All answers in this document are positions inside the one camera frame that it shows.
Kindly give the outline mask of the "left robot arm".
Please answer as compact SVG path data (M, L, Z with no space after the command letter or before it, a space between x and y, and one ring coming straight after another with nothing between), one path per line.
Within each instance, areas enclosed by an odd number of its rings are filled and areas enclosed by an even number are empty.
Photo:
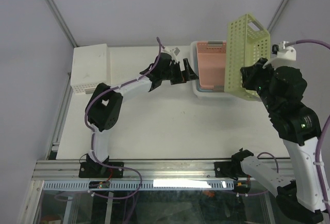
M97 85L86 106L84 116L85 125L92 133L88 158L93 161L90 171L95 176L102 177L108 171L110 129L119 119L122 104L140 94L155 90L163 81L177 85L198 80L199 77L191 68L188 59L183 59L183 64L182 71L180 62L170 54L161 52L137 77L113 87L105 83Z

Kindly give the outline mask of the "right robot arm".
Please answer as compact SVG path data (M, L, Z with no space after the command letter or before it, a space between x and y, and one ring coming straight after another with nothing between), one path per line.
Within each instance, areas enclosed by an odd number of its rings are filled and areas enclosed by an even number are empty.
M262 163L251 151L231 157L229 176L249 175L266 188L282 213L301 223L320 223L329 213L329 187L321 163L322 131L317 114L302 103L307 82L299 69L274 68L265 58L242 67L242 87L254 90L270 122L289 153L294 179L289 180Z

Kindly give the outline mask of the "green perforated basket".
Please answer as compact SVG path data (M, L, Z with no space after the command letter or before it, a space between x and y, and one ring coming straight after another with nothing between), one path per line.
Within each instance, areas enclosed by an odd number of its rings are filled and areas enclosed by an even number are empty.
M260 101L256 91L242 88L240 69L270 58L270 33L247 13L227 25L224 92L247 101Z

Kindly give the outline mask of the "white perforated basket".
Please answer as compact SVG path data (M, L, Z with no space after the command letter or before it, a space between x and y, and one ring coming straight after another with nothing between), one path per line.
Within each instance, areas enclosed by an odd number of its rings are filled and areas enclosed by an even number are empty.
M100 83L109 83L111 60L106 44L76 47L70 85L75 95L90 94Z

